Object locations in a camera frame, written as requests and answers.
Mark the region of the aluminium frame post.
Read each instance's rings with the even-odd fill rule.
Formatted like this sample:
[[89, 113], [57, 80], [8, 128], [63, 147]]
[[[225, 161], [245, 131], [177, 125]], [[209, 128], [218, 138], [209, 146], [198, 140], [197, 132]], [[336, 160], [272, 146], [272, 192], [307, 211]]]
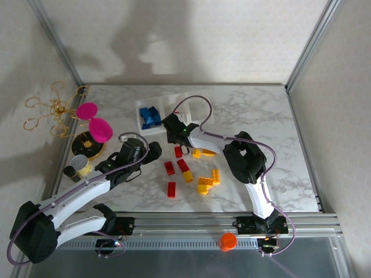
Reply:
[[83, 85], [83, 81], [79, 76], [75, 66], [72, 63], [71, 57], [67, 53], [66, 47], [63, 45], [58, 33], [56, 32], [51, 19], [49, 18], [46, 9], [44, 8], [41, 0], [26, 0], [30, 6], [33, 14], [37, 18], [40, 26], [42, 27], [45, 35], [54, 47], [60, 61], [64, 68], [69, 73], [74, 83], [78, 86]]
[[297, 63], [295, 64], [292, 73], [288, 77], [285, 84], [285, 90], [287, 94], [293, 89], [295, 83], [299, 79], [300, 75], [304, 71], [308, 64], [311, 56], [314, 54], [321, 38], [323, 37], [331, 19], [333, 18], [337, 8], [341, 4], [342, 0], [328, 0], [323, 12], [321, 13]]

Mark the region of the white cup with grey lid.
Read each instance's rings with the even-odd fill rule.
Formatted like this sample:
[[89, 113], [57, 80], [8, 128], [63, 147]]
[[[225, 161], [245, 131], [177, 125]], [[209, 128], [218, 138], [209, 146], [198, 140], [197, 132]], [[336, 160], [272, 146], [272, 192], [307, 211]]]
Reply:
[[71, 159], [70, 165], [81, 177], [87, 176], [93, 171], [93, 166], [85, 155], [74, 156]]

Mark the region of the aluminium table edge bar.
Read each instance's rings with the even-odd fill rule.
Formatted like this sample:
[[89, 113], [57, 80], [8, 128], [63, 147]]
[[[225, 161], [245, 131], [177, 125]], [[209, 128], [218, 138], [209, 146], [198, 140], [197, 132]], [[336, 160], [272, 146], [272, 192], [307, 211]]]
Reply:
[[[72, 100], [72, 108], [77, 109], [81, 104], [84, 103], [85, 101], [85, 96], [84, 94], [88, 93], [89, 85], [86, 85], [84, 83], [80, 84], [79, 87], [77, 88], [77, 96], [74, 97]], [[65, 167], [67, 163], [68, 156], [70, 154], [70, 148], [72, 146], [72, 141], [74, 137], [74, 133], [77, 129], [78, 125], [78, 120], [72, 118], [72, 116], [67, 116], [66, 120], [64, 123], [67, 125], [68, 130], [67, 130], [67, 135], [68, 137], [64, 139], [63, 147], [61, 150], [59, 162], [57, 165], [57, 170], [56, 174], [53, 180], [53, 184], [49, 189], [49, 193], [46, 193], [45, 196], [47, 197], [52, 197], [54, 196], [58, 191], [59, 187], [61, 184], [61, 180], [63, 177], [63, 168]]]
[[313, 188], [313, 191], [314, 191], [315, 198], [317, 200], [318, 210], [319, 210], [320, 213], [325, 213], [326, 210], [323, 206], [322, 198], [321, 198], [321, 196], [318, 192], [317, 178], [315, 176], [314, 169], [313, 169], [312, 164], [311, 164], [311, 159], [310, 159], [307, 147], [306, 147], [305, 142], [304, 142], [304, 136], [303, 136], [303, 133], [301, 131], [300, 123], [299, 123], [299, 120], [297, 118], [296, 112], [294, 110], [294, 106], [293, 106], [293, 103], [292, 103], [291, 96], [290, 96], [289, 91], [286, 87], [285, 87], [285, 92], [286, 92], [286, 96], [287, 96], [287, 99], [288, 99], [290, 110], [291, 110], [291, 113], [292, 113], [292, 116], [293, 116], [293, 121], [294, 121], [296, 130], [297, 130], [297, 134], [298, 134], [298, 137], [299, 137], [299, 142], [300, 142], [301, 150], [302, 150], [302, 153], [303, 153], [303, 156], [304, 156], [305, 165], [306, 165], [306, 168], [307, 168], [307, 171], [308, 171], [308, 175], [309, 175], [309, 178], [310, 178], [310, 181], [311, 181], [311, 185], [312, 185], [312, 188]]
[[129, 82], [129, 83], [102, 83], [102, 82], [89, 82], [89, 86], [94, 85], [107, 85], [107, 86], [284, 86], [280, 82]]

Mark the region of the aluminium mounting rail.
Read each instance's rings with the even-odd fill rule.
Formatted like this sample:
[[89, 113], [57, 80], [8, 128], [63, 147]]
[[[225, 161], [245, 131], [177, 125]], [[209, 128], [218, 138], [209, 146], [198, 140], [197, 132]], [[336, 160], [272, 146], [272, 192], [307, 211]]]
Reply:
[[99, 231], [114, 237], [206, 238], [233, 233], [239, 237], [325, 237], [343, 234], [335, 214], [289, 213], [264, 232], [248, 213], [119, 213], [113, 227]]

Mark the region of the small black controller board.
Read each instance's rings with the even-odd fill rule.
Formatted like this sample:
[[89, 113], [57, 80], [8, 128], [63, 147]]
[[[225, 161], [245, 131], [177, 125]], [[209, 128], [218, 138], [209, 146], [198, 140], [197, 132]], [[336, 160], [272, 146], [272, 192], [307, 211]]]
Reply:
[[95, 249], [98, 250], [100, 248], [107, 248], [109, 250], [114, 250], [119, 247], [120, 244], [117, 240], [112, 239], [97, 239], [95, 243]]
[[279, 248], [277, 237], [265, 237], [263, 239], [257, 239], [259, 249], [264, 252], [270, 253]]

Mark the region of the small black bottle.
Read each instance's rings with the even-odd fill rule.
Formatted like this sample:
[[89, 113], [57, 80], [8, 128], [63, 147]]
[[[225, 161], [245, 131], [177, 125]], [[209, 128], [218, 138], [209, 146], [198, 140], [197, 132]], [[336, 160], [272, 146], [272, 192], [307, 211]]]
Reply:
[[66, 175], [74, 183], [81, 180], [79, 174], [72, 166], [66, 166], [65, 168], [63, 168], [63, 174]]

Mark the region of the orange plastic cylinder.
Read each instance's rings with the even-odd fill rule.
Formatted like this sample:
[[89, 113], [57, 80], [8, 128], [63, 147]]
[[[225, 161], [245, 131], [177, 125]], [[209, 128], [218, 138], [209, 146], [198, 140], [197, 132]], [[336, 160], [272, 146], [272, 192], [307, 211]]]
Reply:
[[225, 233], [219, 239], [218, 247], [221, 251], [231, 251], [237, 246], [237, 237], [233, 233]]

